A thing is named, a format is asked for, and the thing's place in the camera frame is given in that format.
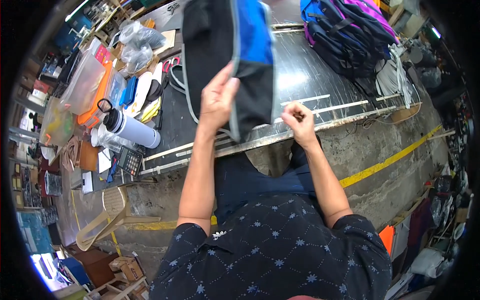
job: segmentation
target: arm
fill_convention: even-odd
[[[200,125],[193,141],[192,158],[181,191],[179,219],[183,223],[195,223],[206,234],[210,233],[215,192],[213,177],[215,135],[205,132]]]
[[[180,197],[177,227],[184,223],[194,223],[207,235],[210,234],[210,218],[215,199],[215,135],[228,121],[232,101],[240,85],[238,78],[230,78],[232,71],[233,65],[229,63],[202,91],[192,158]]]
[[[301,116],[303,119],[298,121],[294,116]],[[324,213],[326,225],[332,228],[338,219],[353,212],[340,182],[318,144],[312,112],[304,105],[292,102],[285,107],[282,119],[292,128],[295,140],[305,150],[318,204]]]

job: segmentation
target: orange container lid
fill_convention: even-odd
[[[95,100],[93,101],[92,108],[90,108],[88,112],[78,116],[77,122],[80,125],[87,123],[88,120],[91,119],[96,114],[98,110],[97,103],[100,100],[102,100],[107,94],[108,82],[110,80],[110,74],[112,73],[113,62],[109,61],[107,63],[104,63],[103,66],[105,67],[105,70],[106,70],[105,75],[103,75],[102,81],[98,86],[98,90],[95,96]]]

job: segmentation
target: beige plastic chair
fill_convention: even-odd
[[[103,239],[122,224],[160,221],[160,217],[157,216],[132,216],[126,187],[115,187],[103,190],[102,201],[104,208],[102,213],[77,233],[75,239],[78,248],[82,251],[87,251],[95,241]],[[93,237],[85,238],[90,231],[108,218],[111,219],[111,222],[103,227],[99,233]]]

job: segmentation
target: fluorescent light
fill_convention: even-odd
[[[438,30],[432,26],[432,31],[433,33],[435,33],[435,35],[437,36],[437,38],[441,38],[442,36],[440,35],[440,33],[438,32]]]
[[[65,18],[65,22],[68,21],[79,9],[82,8],[82,6],[84,6],[86,3],[88,2],[88,0],[85,0],[82,4],[80,4],[79,7],[77,7],[71,14],[69,14],[66,18]]]

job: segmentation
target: gray strap bundle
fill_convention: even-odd
[[[392,58],[388,61],[380,60],[375,66],[377,92],[382,96],[398,93],[403,96],[405,106],[410,108],[413,92],[412,84],[403,69],[402,62],[396,51],[396,45],[389,46],[389,50]]]

